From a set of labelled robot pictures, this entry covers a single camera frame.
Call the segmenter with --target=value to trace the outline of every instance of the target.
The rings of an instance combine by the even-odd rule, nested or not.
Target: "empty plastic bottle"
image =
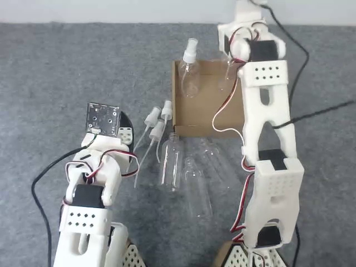
[[[218,87],[220,91],[229,90],[236,79],[238,70],[238,64],[227,57],[227,55],[222,54],[220,61],[220,74]]]
[[[229,160],[220,152],[218,146],[211,144],[207,139],[200,139],[202,158],[207,164],[207,170],[212,172],[211,177],[218,177],[224,187],[229,188],[233,181],[238,182],[236,172]]]
[[[185,97],[194,97],[200,88],[200,67],[196,61],[197,44],[197,39],[188,39],[187,48],[179,64],[180,87]]]
[[[185,159],[184,191],[188,202],[188,212],[191,218],[209,219],[212,217],[205,177],[202,171],[196,166],[192,157]]]
[[[180,187],[183,171],[183,145],[178,135],[170,133],[169,139],[162,146],[161,171],[159,185],[169,191]]]

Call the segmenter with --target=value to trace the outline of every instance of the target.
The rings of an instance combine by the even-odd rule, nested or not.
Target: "open cardboard box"
[[[234,131],[216,132],[211,121],[219,107],[231,92],[233,81],[225,90],[218,88],[220,61],[199,61],[200,91],[193,97],[184,97],[180,90],[179,61],[173,62],[173,126],[179,136],[237,137]],[[240,83],[226,108],[215,119],[218,129],[235,128],[241,131],[244,124],[244,108]]]

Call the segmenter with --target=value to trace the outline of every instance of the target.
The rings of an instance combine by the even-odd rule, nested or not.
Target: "white wall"
[[[230,22],[236,0],[0,0],[0,22]],[[356,26],[354,0],[269,0],[286,24]]]

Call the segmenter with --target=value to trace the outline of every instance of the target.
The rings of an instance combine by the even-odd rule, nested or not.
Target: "robotic arm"
[[[122,177],[130,175],[123,174],[133,155],[130,126],[118,107],[88,104],[87,134],[82,146],[91,144],[66,165],[69,185],[63,199],[54,267],[126,266],[124,254],[128,246],[134,245],[128,244],[127,228],[112,222],[110,208]],[[136,266],[145,266],[137,249],[131,249],[136,251]]]
[[[294,125],[276,130],[280,148],[262,151],[258,147],[265,123],[278,126],[290,120],[286,48],[269,32],[261,8],[249,0],[238,0],[235,21],[219,25],[218,31],[220,51],[230,60],[243,62],[238,70],[245,115],[242,152],[255,166],[255,177],[242,235],[252,254],[289,243],[299,213],[304,168],[296,154]],[[260,89],[268,90],[267,105],[261,102]]]

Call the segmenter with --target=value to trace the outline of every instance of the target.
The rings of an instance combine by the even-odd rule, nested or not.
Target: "circuit board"
[[[119,127],[119,107],[88,103],[86,132],[117,137]]]

